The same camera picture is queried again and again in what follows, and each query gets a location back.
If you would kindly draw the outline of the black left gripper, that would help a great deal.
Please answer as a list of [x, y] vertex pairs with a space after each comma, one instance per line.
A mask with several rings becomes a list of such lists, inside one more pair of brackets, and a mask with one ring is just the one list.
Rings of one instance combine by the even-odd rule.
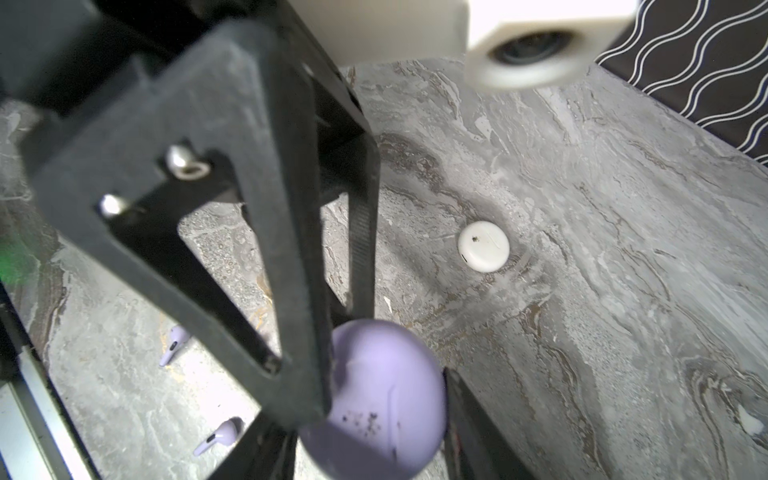
[[298, 427], [331, 405], [312, 87], [275, 27], [227, 21], [271, 11], [311, 68], [321, 202], [376, 201], [379, 162], [337, 157], [359, 102], [285, 1], [5, 1], [1, 94], [46, 115], [20, 144], [46, 220]]

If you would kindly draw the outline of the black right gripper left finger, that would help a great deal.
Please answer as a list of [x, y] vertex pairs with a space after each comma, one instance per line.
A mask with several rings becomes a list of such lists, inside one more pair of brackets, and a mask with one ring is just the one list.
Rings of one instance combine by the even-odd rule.
[[297, 432], [286, 430], [261, 412], [211, 480], [293, 480]]

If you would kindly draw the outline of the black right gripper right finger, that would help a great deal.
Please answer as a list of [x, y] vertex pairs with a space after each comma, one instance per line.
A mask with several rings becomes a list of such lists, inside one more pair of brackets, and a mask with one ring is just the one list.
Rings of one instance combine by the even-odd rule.
[[456, 370], [443, 370], [447, 394], [444, 458], [448, 477], [535, 479]]

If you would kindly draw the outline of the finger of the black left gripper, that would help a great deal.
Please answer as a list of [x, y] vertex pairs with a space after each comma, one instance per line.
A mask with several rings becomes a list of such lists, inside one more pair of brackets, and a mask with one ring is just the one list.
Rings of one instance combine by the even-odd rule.
[[337, 327], [375, 313], [375, 262], [380, 189], [375, 139], [362, 134], [323, 156], [323, 203], [348, 197], [350, 285], [346, 303], [328, 289], [330, 318]]

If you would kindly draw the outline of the purple earbud charging case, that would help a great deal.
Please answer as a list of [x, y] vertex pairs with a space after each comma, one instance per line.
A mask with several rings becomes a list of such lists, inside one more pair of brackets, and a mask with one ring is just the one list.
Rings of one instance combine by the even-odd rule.
[[413, 479], [447, 428], [447, 394], [432, 351], [393, 322], [360, 319], [332, 332], [332, 407], [299, 436], [331, 479]]

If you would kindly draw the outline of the white earbud charging case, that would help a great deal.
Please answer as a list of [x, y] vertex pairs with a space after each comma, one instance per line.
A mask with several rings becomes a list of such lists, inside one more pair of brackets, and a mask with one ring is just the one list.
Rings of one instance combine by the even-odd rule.
[[480, 273], [500, 270], [511, 252], [507, 235], [499, 226], [488, 221], [467, 225], [459, 233], [457, 247], [465, 264]]

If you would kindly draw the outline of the purple earbud right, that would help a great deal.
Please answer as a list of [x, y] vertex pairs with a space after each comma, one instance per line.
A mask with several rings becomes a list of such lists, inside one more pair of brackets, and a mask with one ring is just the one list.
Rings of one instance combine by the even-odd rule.
[[222, 422], [197, 445], [193, 450], [193, 456], [199, 457], [217, 444], [232, 446], [240, 438], [243, 425], [239, 417], [232, 417]]

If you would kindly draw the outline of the purple earbud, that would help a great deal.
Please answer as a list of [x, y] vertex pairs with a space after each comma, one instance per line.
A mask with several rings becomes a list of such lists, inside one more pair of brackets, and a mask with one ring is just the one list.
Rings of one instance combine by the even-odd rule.
[[232, 446], [240, 438], [243, 425], [239, 417], [232, 417], [222, 422], [197, 445], [193, 450], [193, 456], [199, 457], [217, 444]]
[[177, 354], [177, 352], [183, 348], [190, 340], [191, 334], [181, 325], [176, 325], [171, 328], [169, 332], [169, 344], [165, 349], [160, 361], [160, 367], [166, 367]]

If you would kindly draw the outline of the purple earbud left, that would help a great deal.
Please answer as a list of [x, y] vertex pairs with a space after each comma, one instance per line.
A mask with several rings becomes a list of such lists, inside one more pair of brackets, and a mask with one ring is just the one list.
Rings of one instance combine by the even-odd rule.
[[169, 332], [169, 344], [165, 349], [160, 361], [160, 367], [166, 367], [177, 354], [177, 352], [183, 348], [190, 340], [191, 334], [181, 325], [176, 325], [171, 328]]

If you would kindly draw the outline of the aluminium front rail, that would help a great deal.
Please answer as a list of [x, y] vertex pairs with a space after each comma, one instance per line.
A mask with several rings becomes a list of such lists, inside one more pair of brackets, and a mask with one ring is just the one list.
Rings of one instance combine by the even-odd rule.
[[1, 477], [100, 477], [5, 289], [1, 290]]

